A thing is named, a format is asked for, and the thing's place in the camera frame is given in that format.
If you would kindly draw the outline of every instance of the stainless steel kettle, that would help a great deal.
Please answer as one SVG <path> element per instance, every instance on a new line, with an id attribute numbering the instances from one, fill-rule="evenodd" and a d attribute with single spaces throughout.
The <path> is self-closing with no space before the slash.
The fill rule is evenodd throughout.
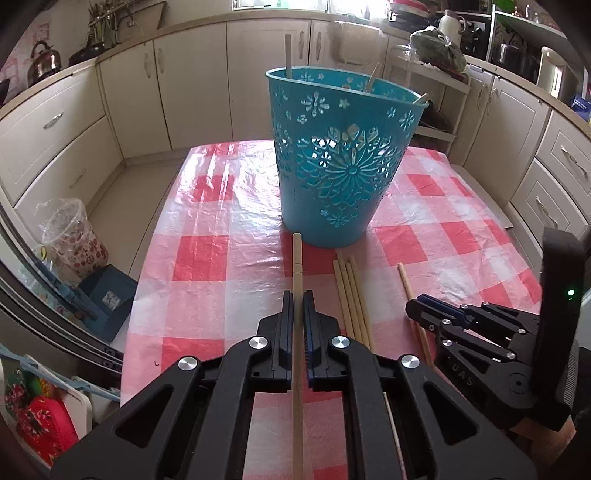
<path id="1" fill-rule="evenodd" d="M 39 56 L 35 58 L 35 55 L 37 55 L 35 51 L 39 45 L 43 45 L 44 49 Z M 31 63 L 27 73 L 27 83 L 29 87 L 61 70 L 60 54 L 57 50 L 52 50 L 44 40 L 38 41 L 33 46 L 33 50 L 31 50 L 31 60 L 33 60 L 33 63 Z"/>

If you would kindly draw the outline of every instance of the kettle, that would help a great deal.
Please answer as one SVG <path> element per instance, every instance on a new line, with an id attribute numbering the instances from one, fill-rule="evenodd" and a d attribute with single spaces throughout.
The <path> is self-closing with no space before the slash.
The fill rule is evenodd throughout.
<path id="1" fill-rule="evenodd" d="M 39 45 L 43 45 L 44 49 L 39 56 L 35 58 L 35 55 L 37 54 L 35 51 Z M 27 83 L 29 87 L 61 70 L 60 54 L 57 50 L 52 50 L 44 40 L 38 41 L 33 46 L 33 50 L 31 50 L 31 60 L 33 60 L 33 63 L 29 67 L 27 73 Z"/>
<path id="2" fill-rule="evenodd" d="M 439 21 L 439 30 L 459 47 L 460 43 L 462 43 L 462 33 L 466 30 L 466 25 L 464 17 L 460 17 L 453 10 L 445 10 L 445 15 Z"/>

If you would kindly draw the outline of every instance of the white bottle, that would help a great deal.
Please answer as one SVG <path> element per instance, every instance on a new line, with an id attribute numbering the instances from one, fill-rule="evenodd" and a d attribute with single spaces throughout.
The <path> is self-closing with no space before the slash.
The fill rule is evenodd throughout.
<path id="1" fill-rule="evenodd" d="M 466 29 L 466 20 L 453 10 L 445 10 L 445 15 L 439 21 L 439 30 L 458 47 L 462 42 L 462 33 Z"/>

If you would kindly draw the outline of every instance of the red cloth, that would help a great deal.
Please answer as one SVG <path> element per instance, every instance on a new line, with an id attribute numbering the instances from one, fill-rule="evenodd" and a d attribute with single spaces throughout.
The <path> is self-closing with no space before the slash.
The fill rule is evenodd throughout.
<path id="1" fill-rule="evenodd" d="M 20 412 L 17 432 L 50 466 L 78 441 L 66 407 L 56 398 L 35 397 Z"/>
<path id="2" fill-rule="evenodd" d="M 541 290 L 492 212 L 445 155 L 409 148 L 354 254 L 380 355 L 421 356 L 397 262 L 415 293 L 537 312 Z M 304 244 L 304 288 L 342 323 L 335 251 Z M 139 279 L 122 378 L 129 400 L 184 355 L 209 359 L 256 334 L 291 289 L 272 141 L 194 148 L 168 195 Z M 244 478 L 291 475 L 290 395 L 257 394 Z M 306 478 L 347 478 L 339 394 L 304 392 Z"/>

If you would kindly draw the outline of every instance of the drawer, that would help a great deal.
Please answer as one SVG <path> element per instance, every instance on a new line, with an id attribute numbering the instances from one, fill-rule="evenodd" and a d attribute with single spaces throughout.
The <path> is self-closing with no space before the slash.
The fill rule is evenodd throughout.
<path id="1" fill-rule="evenodd" d="M 513 227 L 507 230 L 507 234 L 513 240 L 519 254 L 524 257 L 525 262 L 530 266 L 535 277 L 539 278 L 542 269 L 542 248 L 540 244 L 511 202 L 505 205 L 503 211 L 513 224 Z"/>
<path id="2" fill-rule="evenodd" d="M 47 219 L 35 215 L 37 205 L 53 198 L 74 197 L 87 204 L 121 161 L 121 153 L 104 116 L 41 172 L 15 210 L 33 237 L 40 241 L 38 224 Z"/>
<path id="3" fill-rule="evenodd" d="M 540 245 L 545 227 L 559 228 L 577 237 L 587 227 L 587 220 L 569 194 L 536 158 L 511 203 Z"/>
<path id="4" fill-rule="evenodd" d="M 591 218 L 591 140 L 554 111 L 537 157 Z"/>
<path id="5" fill-rule="evenodd" d="M 0 180 L 11 204 L 70 142 L 104 116 L 96 69 L 66 77 L 0 121 Z"/>

